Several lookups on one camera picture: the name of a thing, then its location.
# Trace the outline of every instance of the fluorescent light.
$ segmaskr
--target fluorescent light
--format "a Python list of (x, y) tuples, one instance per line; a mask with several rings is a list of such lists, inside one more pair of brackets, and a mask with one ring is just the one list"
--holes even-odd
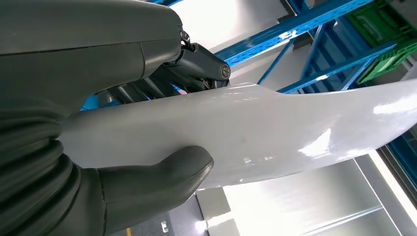
[(407, 197), (406, 193), (401, 188), (400, 184), (392, 175), (391, 171), (389, 171), (388, 167), (386, 166), (384, 161), (381, 159), (377, 151), (375, 150), (370, 151), (369, 156), (371, 157), (371, 160), (374, 162), (378, 171), (384, 177), (391, 191), (394, 193), (394, 195), (399, 200), (400, 204), (402, 205), (402, 207), (404, 208), (408, 216), (411, 218), (411, 220), (417, 227), (417, 209), (411, 203), (410, 199)]

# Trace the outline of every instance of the dark gray robotic hand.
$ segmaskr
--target dark gray robotic hand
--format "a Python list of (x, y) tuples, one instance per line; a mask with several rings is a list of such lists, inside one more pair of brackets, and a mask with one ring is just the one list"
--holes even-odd
[(184, 203), (213, 167), (202, 147), (154, 166), (83, 169), (63, 154), (57, 121), (90, 94), (144, 78), (199, 91), (229, 74), (164, 6), (0, 1), (0, 235), (101, 236)]

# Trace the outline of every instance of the screw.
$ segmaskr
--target screw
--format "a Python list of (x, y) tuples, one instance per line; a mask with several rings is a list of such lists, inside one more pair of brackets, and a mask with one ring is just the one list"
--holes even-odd
[(221, 68), (222, 77), (227, 79), (230, 76), (230, 67), (228, 65), (223, 65)]

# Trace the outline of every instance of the white wall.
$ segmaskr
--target white wall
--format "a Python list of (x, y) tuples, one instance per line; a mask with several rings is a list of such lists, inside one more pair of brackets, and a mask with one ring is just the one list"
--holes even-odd
[(240, 236), (223, 188), (199, 190), (196, 193), (201, 213), (210, 236)]
[[(333, 236), (399, 235), (382, 209), (364, 218), (376, 224), (368, 229), (361, 220), (343, 227), (334, 224), (380, 206), (353, 160), (296, 175), (227, 186), (224, 191), (241, 236), (295, 236), (314, 231)], [(329, 226), (333, 234), (321, 231), (323, 226)]]
[[(264, 83), (262, 83), (262, 86), (278, 90), (298, 81), (304, 63), (307, 60), (310, 46), (307, 45), (294, 51), (292, 49), (288, 50)], [(257, 83), (283, 47), (284, 45), (276, 50), (266, 52), (264, 55), (245, 61), (242, 65), (232, 67), (230, 83), (232, 85), (245, 82)]]
[(288, 14), (279, 0), (183, 0), (171, 8), (191, 40), (212, 52), (266, 30)]

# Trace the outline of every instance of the white plastic panel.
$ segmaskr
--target white plastic panel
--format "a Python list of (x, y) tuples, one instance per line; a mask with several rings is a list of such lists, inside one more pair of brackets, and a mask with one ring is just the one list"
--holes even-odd
[(82, 112), (66, 121), (60, 140), (82, 167), (151, 165), (199, 145), (215, 161), (206, 188), (360, 156), (416, 121), (417, 80), (307, 95), (244, 84)]

